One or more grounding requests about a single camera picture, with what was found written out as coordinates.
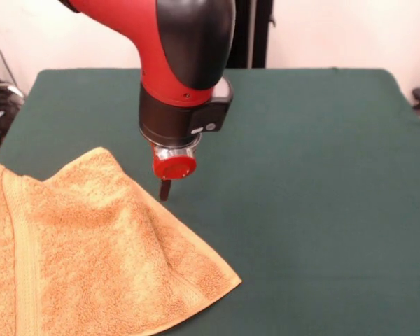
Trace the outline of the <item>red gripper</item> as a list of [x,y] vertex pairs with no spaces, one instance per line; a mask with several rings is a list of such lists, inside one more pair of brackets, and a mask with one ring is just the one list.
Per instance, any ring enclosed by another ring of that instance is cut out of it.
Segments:
[[159,198],[165,202],[169,198],[171,180],[184,179],[197,168],[195,151],[197,142],[180,148],[168,148],[152,143],[153,172],[161,179]]

